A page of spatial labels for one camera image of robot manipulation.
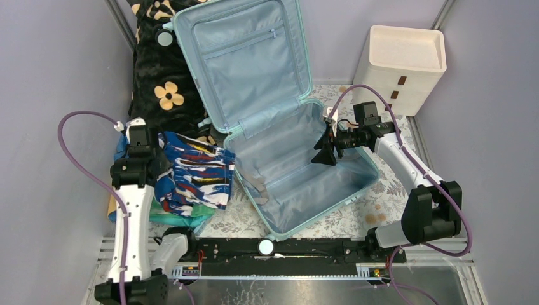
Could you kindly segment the white three-drawer storage cabinet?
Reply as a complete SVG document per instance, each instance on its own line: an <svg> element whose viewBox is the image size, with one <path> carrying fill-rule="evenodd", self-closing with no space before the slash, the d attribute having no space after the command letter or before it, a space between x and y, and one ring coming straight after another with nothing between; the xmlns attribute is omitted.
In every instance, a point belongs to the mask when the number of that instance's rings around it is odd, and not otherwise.
<svg viewBox="0 0 539 305"><path fill-rule="evenodd" d="M379 112L417 115L447 70L444 35L439 30L373 25L367 35L353 84L353 102L374 101Z"/></svg>

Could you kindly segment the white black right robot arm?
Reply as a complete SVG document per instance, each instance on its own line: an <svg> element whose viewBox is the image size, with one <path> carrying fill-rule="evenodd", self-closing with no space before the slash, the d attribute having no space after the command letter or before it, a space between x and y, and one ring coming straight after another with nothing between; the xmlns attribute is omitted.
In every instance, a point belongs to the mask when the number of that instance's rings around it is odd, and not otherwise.
<svg viewBox="0 0 539 305"><path fill-rule="evenodd" d="M390 166L408 194L401 219L393 224L370 230L364 252L368 259L379 262L390 248L417 245L461 232L462 191L455 182L446 182L418 159L398 137L394 122L384 122L374 102L354 106L357 123L347 130L338 127L338 113L329 107L322 115L325 132L314 148L312 163L335 166L345 149L368 147Z"/></svg>

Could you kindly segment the dark blue item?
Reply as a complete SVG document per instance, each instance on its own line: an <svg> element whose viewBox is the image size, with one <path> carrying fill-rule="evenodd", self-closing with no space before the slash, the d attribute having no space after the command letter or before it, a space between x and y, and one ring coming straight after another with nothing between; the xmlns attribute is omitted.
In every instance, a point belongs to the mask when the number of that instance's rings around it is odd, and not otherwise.
<svg viewBox="0 0 539 305"><path fill-rule="evenodd" d="M158 135L170 163L154 187L164 211L194 217L196 207L226 209L233 188L235 153L174 132Z"/></svg>

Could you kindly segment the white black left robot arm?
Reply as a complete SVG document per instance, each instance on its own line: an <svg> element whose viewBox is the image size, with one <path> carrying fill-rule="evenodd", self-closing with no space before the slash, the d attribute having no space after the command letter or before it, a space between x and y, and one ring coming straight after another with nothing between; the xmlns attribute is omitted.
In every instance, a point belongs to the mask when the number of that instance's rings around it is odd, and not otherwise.
<svg viewBox="0 0 539 305"><path fill-rule="evenodd" d="M94 298L100 304L166 304L170 273L179 259L195 257L197 245L186 233L172 233L149 253L149 214L166 157L158 132L142 118L129 121L124 134L126 156L110 169L116 203L113 257L105 282L95 286Z"/></svg>

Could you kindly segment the light blue ribbed suitcase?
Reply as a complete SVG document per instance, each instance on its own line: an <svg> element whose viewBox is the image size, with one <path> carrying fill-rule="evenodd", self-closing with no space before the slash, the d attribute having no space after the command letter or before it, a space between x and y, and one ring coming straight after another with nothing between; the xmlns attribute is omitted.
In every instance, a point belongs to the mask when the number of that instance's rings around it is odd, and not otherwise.
<svg viewBox="0 0 539 305"><path fill-rule="evenodd" d="M163 25L181 48L249 201L283 241L363 197L379 170L363 148L312 163L325 131L298 1L207 1Z"/></svg>

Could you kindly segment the black floral plush blanket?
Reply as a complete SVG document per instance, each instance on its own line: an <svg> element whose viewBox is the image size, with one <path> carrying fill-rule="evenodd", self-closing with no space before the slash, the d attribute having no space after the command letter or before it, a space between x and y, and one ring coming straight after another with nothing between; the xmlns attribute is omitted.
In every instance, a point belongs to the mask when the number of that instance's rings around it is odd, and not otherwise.
<svg viewBox="0 0 539 305"><path fill-rule="evenodd" d="M175 38L168 46L157 42L169 38L162 27L172 17L198 1L129 1L137 19L133 52L131 118L142 117L162 130L215 144L208 114L196 89L182 50Z"/></svg>

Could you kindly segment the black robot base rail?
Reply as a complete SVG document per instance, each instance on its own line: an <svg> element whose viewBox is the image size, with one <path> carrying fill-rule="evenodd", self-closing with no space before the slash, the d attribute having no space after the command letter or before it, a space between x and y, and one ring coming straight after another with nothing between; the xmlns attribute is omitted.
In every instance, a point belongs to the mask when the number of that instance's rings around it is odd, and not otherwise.
<svg viewBox="0 0 539 305"><path fill-rule="evenodd" d="M388 283L391 262L405 263L397 248L381 248L370 231L366 240L353 238L197 238L188 228L171 227L155 237L183 234L187 252L168 272L169 278L190 285L198 279L337 279L360 278Z"/></svg>

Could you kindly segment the teal cloth bottom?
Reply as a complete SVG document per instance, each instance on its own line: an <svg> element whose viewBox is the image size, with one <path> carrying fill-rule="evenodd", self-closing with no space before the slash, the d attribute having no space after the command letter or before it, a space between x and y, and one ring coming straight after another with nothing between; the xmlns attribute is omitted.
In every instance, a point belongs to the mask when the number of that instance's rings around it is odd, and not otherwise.
<svg viewBox="0 0 539 305"><path fill-rule="evenodd" d="M197 205L194 207L191 216L185 217L165 211L162 206L154 200L151 204L149 220L151 222L169 226L200 229L214 214L215 209L204 205Z"/></svg>

